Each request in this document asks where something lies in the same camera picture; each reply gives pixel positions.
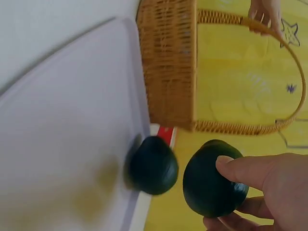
wicker basket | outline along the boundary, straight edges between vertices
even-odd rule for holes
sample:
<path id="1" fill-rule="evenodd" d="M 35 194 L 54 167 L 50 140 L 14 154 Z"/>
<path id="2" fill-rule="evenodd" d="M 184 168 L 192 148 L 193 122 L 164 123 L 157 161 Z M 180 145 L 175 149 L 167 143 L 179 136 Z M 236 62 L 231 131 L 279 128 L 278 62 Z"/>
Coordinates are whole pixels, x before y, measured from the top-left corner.
<path id="1" fill-rule="evenodd" d="M 197 24 L 247 26 L 268 33 L 290 52 L 303 83 L 300 103 L 285 120 L 270 125 L 197 120 Z M 150 119 L 166 127 L 191 131 L 259 135 L 278 131 L 295 120 L 306 97 L 301 65 L 288 44 L 263 24 L 247 17 L 197 9 L 195 0 L 142 0 L 137 15 Z"/>

drawn star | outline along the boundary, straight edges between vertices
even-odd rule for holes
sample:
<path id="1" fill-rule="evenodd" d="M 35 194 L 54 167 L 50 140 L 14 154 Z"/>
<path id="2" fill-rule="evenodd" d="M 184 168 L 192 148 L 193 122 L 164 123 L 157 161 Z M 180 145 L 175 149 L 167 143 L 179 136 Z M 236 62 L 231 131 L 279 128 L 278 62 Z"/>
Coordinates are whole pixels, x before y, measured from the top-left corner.
<path id="1" fill-rule="evenodd" d="M 288 43 L 288 44 L 292 44 L 294 46 L 299 47 L 300 46 L 300 42 L 297 38 L 297 32 L 298 32 L 298 24 L 295 23 L 294 25 L 291 25 L 289 23 L 287 23 L 284 19 L 281 19 L 282 22 L 282 26 L 283 26 L 283 37 L 284 40 Z"/>

avocado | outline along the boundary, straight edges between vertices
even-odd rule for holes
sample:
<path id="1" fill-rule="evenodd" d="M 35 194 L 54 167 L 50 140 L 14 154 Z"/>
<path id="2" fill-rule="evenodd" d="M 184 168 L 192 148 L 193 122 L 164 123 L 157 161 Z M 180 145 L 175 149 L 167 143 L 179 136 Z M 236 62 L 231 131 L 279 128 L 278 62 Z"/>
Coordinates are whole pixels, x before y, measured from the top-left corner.
<path id="1" fill-rule="evenodd" d="M 128 176 L 133 187 L 151 195 L 160 195 L 171 189 L 178 173 L 179 165 L 174 153 L 158 136 L 145 138 L 128 164 Z"/>
<path id="2" fill-rule="evenodd" d="M 207 218 L 218 218 L 236 210 L 245 200 L 249 187 L 231 182 L 216 169 L 220 155 L 233 159 L 243 155 L 221 140 L 206 142 L 190 159 L 183 176 L 183 193 L 188 206 Z"/>

red object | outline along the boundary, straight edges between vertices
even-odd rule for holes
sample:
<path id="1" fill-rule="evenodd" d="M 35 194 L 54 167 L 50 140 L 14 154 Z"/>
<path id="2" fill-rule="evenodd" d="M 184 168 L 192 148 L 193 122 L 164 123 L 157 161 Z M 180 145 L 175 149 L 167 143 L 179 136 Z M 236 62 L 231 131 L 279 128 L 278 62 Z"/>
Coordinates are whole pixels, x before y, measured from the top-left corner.
<path id="1" fill-rule="evenodd" d="M 165 127 L 160 126 L 158 129 L 157 135 L 160 138 L 163 138 L 165 142 L 170 146 L 172 133 L 173 133 L 173 128 L 165 128 Z"/>

yellow tablecloth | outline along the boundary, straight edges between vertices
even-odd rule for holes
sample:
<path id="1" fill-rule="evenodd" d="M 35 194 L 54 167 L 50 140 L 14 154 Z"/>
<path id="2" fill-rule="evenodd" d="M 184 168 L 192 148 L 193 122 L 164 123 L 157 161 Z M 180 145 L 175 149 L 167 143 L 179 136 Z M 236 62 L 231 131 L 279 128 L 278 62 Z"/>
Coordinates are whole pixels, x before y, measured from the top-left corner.
<path id="1" fill-rule="evenodd" d="M 199 0 L 199 8 L 247 15 L 248 0 Z M 282 0 L 286 41 L 308 76 L 308 0 Z M 273 123 L 290 114 L 301 95 L 297 67 L 286 49 L 272 38 L 257 36 L 240 26 L 198 26 L 198 118 L 246 123 Z M 154 197 L 145 231 L 203 231 L 201 216 L 191 211 L 182 192 L 182 178 L 191 156 L 210 139 L 221 139 L 243 155 L 284 152 L 308 154 L 307 103 L 287 129 L 265 136 L 245 137 L 179 130 L 174 151 L 180 173 L 176 185 Z M 250 189 L 248 196 L 262 193 Z M 272 221 L 247 216 L 260 224 Z"/>

